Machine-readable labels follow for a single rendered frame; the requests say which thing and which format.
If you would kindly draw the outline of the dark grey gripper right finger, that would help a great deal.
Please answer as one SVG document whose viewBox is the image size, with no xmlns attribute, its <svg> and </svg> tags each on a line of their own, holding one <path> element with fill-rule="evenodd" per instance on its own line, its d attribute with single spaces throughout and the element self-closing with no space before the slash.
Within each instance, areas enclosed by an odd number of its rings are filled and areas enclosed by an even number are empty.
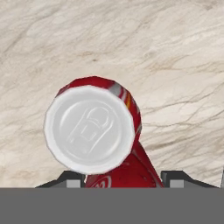
<svg viewBox="0 0 224 224">
<path fill-rule="evenodd" d="M 161 171 L 160 177 L 166 188 L 214 188 L 214 185 L 191 178 L 184 171 Z"/>
</svg>

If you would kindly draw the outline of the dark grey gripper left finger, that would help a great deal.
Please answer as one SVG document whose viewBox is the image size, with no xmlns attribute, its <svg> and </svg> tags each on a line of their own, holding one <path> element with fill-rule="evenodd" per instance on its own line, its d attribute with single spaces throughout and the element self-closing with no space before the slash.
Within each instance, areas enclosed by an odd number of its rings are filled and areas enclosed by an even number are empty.
<svg viewBox="0 0 224 224">
<path fill-rule="evenodd" d="M 39 185 L 38 188 L 83 188 L 85 175 L 74 171 L 63 171 L 57 179 Z"/>
</svg>

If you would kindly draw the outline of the red soda can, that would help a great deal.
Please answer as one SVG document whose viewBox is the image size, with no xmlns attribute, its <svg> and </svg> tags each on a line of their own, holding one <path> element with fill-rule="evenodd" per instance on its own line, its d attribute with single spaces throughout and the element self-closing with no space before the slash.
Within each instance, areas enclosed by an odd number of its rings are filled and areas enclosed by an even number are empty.
<svg viewBox="0 0 224 224">
<path fill-rule="evenodd" d="M 45 140 L 57 161 L 87 177 L 87 188 L 162 188 L 139 142 L 141 113 L 130 91 L 114 80 L 73 80 L 45 114 Z"/>
</svg>

